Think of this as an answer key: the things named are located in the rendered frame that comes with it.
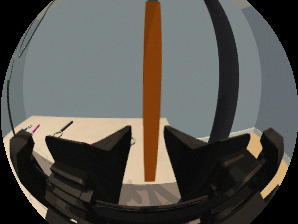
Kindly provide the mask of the orange handle with grey tip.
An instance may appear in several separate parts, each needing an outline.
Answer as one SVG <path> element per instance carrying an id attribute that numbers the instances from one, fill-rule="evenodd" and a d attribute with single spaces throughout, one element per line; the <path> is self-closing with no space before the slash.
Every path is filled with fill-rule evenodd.
<path id="1" fill-rule="evenodd" d="M 156 183 L 162 77 L 161 3 L 145 2 L 144 40 L 144 183 Z"/>

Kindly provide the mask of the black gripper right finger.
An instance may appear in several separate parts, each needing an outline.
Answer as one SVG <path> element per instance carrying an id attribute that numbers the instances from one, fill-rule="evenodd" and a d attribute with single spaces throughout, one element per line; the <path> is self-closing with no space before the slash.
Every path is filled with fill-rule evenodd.
<path id="1" fill-rule="evenodd" d="M 180 189 L 181 201 L 189 201 L 196 198 L 198 190 L 209 179 L 210 173 L 216 167 L 221 157 L 241 151 L 247 148 L 250 141 L 250 133 L 243 133 L 234 137 L 227 137 L 206 143 L 185 132 L 177 131 L 169 125 L 164 125 L 164 139 L 166 153 L 172 165 L 174 177 L 176 177 L 178 189 Z"/>

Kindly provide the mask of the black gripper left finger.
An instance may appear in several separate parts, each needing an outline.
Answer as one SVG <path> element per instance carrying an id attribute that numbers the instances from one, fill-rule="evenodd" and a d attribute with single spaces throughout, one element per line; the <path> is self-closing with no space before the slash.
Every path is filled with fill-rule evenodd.
<path id="1" fill-rule="evenodd" d="M 128 164 L 132 141 L 132 125 L 113 132 L 102 140 L 93 144 L 82 141 L 67 140 L 63 137 L 48 135 L 45 137 L 48 151 L 53 161 L 67 164 L 89 173 L 94 184 L 104 194 L 110 204 L 117 204 L 120 200 L 122 179 Z"/>

